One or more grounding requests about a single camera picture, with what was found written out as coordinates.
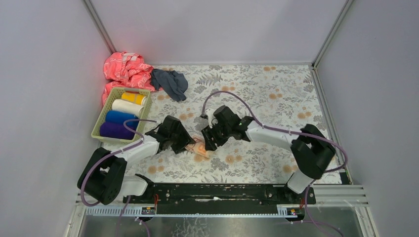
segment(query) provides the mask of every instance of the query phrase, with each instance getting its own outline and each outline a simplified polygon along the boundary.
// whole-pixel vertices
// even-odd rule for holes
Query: white wall
[[[312,62],[345,0],[93,0],[117,50],[150,64]]]
[[[0,5],[0,236],[62,236],[109,51],[81,0]]]
[[[382,237],[418,236],[419,1],[355,1],[319,67]]]

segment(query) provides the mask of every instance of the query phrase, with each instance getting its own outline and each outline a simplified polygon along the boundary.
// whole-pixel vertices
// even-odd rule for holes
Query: basket
[[[131,143],[140,138],[138,134],[135,134],[132,140],[100,136],[99,129],[100,129],[100,126],[105,122],[106,114],[110,110],[112,110],[112,103],[116,99],[120,99],[124,92],[136,93],[140,95],[145,95],[147,97],[147,101],[144,105],[144,108],[142,109],[141,116],[140,116],[140,119],[147,119],[148,113],[150,112],[150,108],[151,108],[151,96],[150,96],[149,90],[127,88],[127,87],[114,87],[112,88],[111,93],[109,94],[108,99],[106,100],[106,103],[103,106],[102,111],[100,112],[99,118],[97,119],[96,124],[94,125],[93,131],[91,133],[92,138],[96,138],[100,140],[101,142],[111,142],[111,143]],[[136,131],[142,133],[144,130],[144,126],[145,126],[145,122],[140,121],[138,123],[138,127]]]

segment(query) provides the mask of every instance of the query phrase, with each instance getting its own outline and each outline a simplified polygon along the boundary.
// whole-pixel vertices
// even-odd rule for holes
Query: rolled towel
[[[117,99],[112,103],[112,110],[128,113],[140,117],[144,106],[134,104],[125,100]]]
[[[121,99],[138,104],[138,105],[145,105],[147,97],[140,94],[124,92],[121,96]]]
[[[126,129],[123,125],[116,124],[113,122],[104,122],[100,126],[99,133],[102,137],[112,137],[127,140],[131,140],[132,138],[134,138],[133,132]]]
[[[105,121],[113,122],[117,124],[124,124],[126,120],[136,119],[136,118],[138,117],[132,114],[111,110],[106,114]],[[138,122],[137,121],[127,122],[126,125],[129,127],[138,127]]]

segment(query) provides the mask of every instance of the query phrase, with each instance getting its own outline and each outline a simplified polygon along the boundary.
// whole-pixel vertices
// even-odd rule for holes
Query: floral pattern
[[[164,91],[152,93],[148,119],[162,121],[165,116],[179,118],[190,135],[201,134],[208,121],[200,118],[209,94],[219,90],[234,92],[244,99],[259,120],[266,124],[299,128],[316,125],[327,137],[327,127],[308,66],[159,66],[184,73],[189,82],[187,99],[175,102]],[[240,117],[246,108],[228,94],[209,99],[207,109],[226,105]],[[154,124],[146,125],[146,131]],[[120,145],[103,144],[108,150]],[[330,168],[336,167],[333,160]],[[192,152],[175,155],[166,150],[127,169],[127,175],[140,173],[154,182],[179,183],[286,183],[298,169],[293,155],[263,143],[229,141],[210,158]],[[341,183],[337,172],[324,175],[317,183]]]

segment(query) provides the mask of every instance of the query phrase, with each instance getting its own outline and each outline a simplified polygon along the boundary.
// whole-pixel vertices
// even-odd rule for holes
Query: orange and white cloth
[[[105,78],[111,79],[113,82],[105,85],[102,103],[106,103],[109,93],[116,86],[156,91],[150,84],[152,70],[153,67],[144,63],[143,57],[139,54],[125,51],[113,53],[103,65]]]

